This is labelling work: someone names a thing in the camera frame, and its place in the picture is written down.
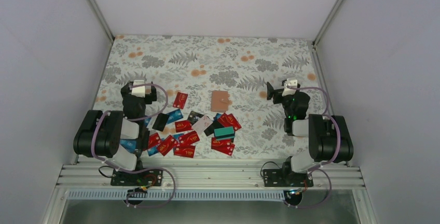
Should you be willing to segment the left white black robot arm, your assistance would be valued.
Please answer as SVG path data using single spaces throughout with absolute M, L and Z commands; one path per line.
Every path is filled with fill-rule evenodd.
M 134 80 L 120 92 L 123 109 L 89 110 L 73 139 L 73 149 L 78 155 L 124 171 L 124 179 L 138 185 L 145 173 L 140 155 L 147 148 L 150 135 L 145 111 L 157 100 L 157 88 L 153 83 Z

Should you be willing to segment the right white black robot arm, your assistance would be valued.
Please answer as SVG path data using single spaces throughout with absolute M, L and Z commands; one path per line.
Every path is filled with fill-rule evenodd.
M 296 79 L 286 79 L 281 89 L 274 89 L 267 82 L 267 99 L 282 105 L 284 110 L 284 132 L 288 136 L 306 137 L 308 153 L 287 159 L 288 168 L 281 172 L 282 182 L 294 186 L 301 174 L 313 171 L 330 163 L 350 161 L 354 155 L 353 143 L 344 116 L 328 113 L 327 92 L 319 87 L 301 87 Z M 306 91 L 317 90 L 324 96 L 325 109 L 321 114 L 309 114 L 311 100 Z

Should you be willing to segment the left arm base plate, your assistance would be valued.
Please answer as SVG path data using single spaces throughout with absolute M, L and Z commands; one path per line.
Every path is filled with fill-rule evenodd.
M 138 174 L 113 171 L 111 186 L 161 186 L 163 170 L 152 169 Z

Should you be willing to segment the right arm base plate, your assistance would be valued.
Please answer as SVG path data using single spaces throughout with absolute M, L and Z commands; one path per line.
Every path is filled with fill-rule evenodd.
M 314 183 L 306 173 L 282 172 L 281 169 L 264 169 L 265 187 L 313 187 Z

